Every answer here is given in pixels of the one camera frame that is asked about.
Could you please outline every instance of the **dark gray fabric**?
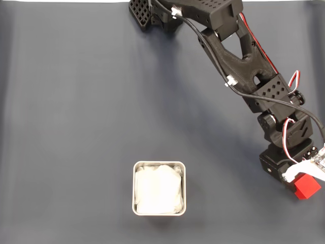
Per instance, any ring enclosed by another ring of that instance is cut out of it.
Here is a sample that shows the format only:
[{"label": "dark gray fabric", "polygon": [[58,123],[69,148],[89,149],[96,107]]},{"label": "dark gray fabric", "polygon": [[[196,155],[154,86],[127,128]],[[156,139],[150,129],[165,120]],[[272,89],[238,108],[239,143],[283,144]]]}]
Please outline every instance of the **dark gray fabric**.
[{"label": "dark gray fabric", "polygon": [[[244,9],[282,75],[301,70],[305,107],[325,121],[324,4]],[[144,34],[126,3],[0,12],[1,244],[324,243],[324,190],[298,201],[262,171],[256,114],[187,26]],[[225,45],[238,54],[237,43]],[[134,215],[139,160],[186,165],[182,217]]]}]

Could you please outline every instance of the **perforated black part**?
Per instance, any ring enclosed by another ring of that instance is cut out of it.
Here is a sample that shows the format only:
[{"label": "perforated black part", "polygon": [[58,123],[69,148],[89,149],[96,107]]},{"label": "perforated black part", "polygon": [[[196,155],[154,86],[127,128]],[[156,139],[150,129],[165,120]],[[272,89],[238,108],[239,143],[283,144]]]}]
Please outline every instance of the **perforated black part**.
[{"label": "perforated black part", "polygon": [[[283,77],[280,74],[277,74],[272,80],[260,87],[257,91],[253,92],[252,95],[290,102],[289,96],[287,96],[289,92],[290,89],[285,83]],[[244,100],[253,113],[264,112],[275,105],[272,102],[251,98],[244,98]]]},{"label": "perforated black part", "polygon": [[142,31],[146,31],[151,25],[151,14],[148,0],[131,0],[128,8],[133,17],[137,20]]}]

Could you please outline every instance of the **red block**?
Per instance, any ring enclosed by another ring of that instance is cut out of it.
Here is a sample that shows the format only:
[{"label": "red block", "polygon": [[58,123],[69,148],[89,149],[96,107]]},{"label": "red block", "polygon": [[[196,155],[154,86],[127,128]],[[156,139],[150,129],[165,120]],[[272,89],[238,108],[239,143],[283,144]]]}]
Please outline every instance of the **red block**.
[{"label": "red block", "polygon": [[300,200],[310,198],[321,188],[314,177],[310,176],[309,174],[303,174],[301,177],[299,177],[295,182],[295,186],[297,189],[295,195]]}]

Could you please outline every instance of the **red wire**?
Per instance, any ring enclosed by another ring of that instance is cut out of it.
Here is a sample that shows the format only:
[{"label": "red wire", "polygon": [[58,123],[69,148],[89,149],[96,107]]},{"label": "red wire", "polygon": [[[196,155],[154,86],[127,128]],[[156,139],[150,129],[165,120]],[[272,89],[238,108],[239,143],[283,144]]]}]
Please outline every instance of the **red wire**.
[{"label": "red wire", "polygon": [[252,37],[254,38],[254,40],[255,40],[256,44],[258,45],[259,49],[260,49],[261,52],[264,54],[265,58],[269,61],[270,65],[271,65],[272,68],[274,69],[275,73],[278,74],[278,73],[279,73],[278,70],[276,69],[276,67],[274,66],[274,64],[273,64],[272,61],[270,60],[270,58],[267,56],[267,54],[266,54],[266,53],[264,52],[264,50],[262,49],[262,46],[260,45],[260,43],[258,42],[258,40],[256,39],[256,37],[254,36],[253,32],[250,30],[250,28],[249,28],[249,26],[248,26],[248,24],[247,24],[247,22],[246,22],[246,18],[245,18],[245,16],[244,16],[244,14],[243,14],[243,13],[240,13],[239,15],[242,17],[245,26],[247,27],[249,33],[250,33],[250,34],[252,35]]},{"label": "red wire", "polygon": [[299,81],[300,81],[300,71],[299,70],[296,70],[294,75],[292,76],[292,78],[291,78],[291,80],[290,80],[290,82],[288,84],[289,87],[291,87],[293,85],[293,82],[294,82],[295,79],[296,79],[296,87],[289,94],[294,93],[299,87]]},{"label": "red wire", "polygon": [[290,154],[289,154],[289,151],[288,151],[288,148],[286,147],[286,129],[288,127],[288,123],[295,123],[295,121],[291,118],[287,118],[283,124],[283,130],[282,130],[282,146],[283,146],[283,150],[286,154],[286,156],[291,160],[293,161],[294,163],[298,163],[296,160],[294,160]]}]

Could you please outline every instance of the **white tissue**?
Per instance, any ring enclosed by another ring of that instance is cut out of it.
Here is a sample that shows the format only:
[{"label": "white tissue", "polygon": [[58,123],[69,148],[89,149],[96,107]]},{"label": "white tissue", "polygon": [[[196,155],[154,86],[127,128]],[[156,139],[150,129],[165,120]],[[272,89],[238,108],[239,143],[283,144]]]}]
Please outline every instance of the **white tissue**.
[{"label": "white tissue", "polygon": [[183,209],[182,170],[168,165],[138,168],[135,176],[137,212],[176,214]]}]

